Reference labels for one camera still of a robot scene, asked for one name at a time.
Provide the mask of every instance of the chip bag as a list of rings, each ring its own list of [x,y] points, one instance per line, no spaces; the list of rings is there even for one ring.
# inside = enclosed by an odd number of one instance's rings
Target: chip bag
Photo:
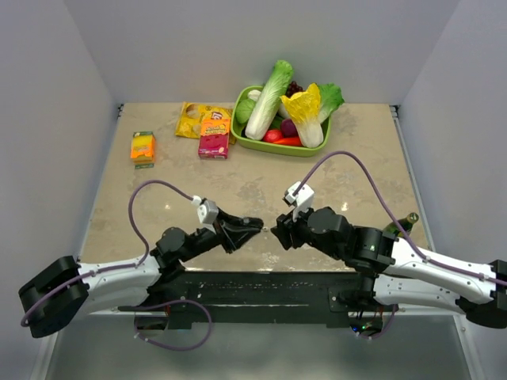
[[[221,120],[231,119],[232,109],[216,107],[209,104],[196,104],[183,102],[180,119],[176,124],[176,136],[199,139],[202,121],[206,119]],[[234,136],[230,134],[230,143],[235,143]]]

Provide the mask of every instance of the red snack box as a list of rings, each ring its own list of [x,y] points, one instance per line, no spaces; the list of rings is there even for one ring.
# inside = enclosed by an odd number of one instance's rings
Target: red snack box
[[[231,119],[206,119],[200,129],[200,158],[227,158],[229,154],[229,132]]]

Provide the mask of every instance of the gray wall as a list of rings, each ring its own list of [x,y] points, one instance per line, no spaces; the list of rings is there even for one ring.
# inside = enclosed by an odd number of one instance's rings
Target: gray wall
[[[232,101],[287,59],[347,101],[398,104],[458,0],[65,0],[119,101]]]
[[[507,2],[462,0],[402,103],[402,130],[439,251],[507,260]],[[507,332],[471,326],[489,379]]]
[[[0,4],[0,378],[26,379],[40,341],[17,290],[82,239],[113,102],[61,0]]]

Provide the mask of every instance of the small cardboard box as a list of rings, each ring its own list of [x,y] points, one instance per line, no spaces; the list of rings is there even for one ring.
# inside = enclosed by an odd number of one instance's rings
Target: small cardboard box
[[[130,158],[136,165],[155,162],[155,136],[151,131],[134,132]]]
[[[229,154],[229,132],[231,119],[206,119],[200,129],[200,158],[227,158]]]

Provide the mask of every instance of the green tray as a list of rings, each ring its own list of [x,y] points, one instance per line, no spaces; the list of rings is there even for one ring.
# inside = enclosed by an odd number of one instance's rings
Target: green tray
[[[275,153],[275,154],[285,154],[287,156],[299,156],[299,157],[311,157],[315,156],[326,144],[327,140],[330,137],[330,129],[331,129],[331,119],[328,118],[324,123],[322,123],[322,132],[324,134],[324,141],[322,144],[317,146],[316,148],[305,148],[304,146],[287,146],[287,145],[278,145],[271,144],[269,142],[257,141],[248,139],[247,137],[241,136],[242,130],[246,127],[246,123],[240,124],[236,120],[236,107],[238,103],[243,99],[247,98],[248,93],[252,89],[262,90],[261,85],[252,85],[250,87],[246,87],[240,94],[234,105],[234,111],[232,112],[232,126],[231,131],[232,135],[238,140],[238,144],[244,146],[248,149],[260,150],[262,152]]]

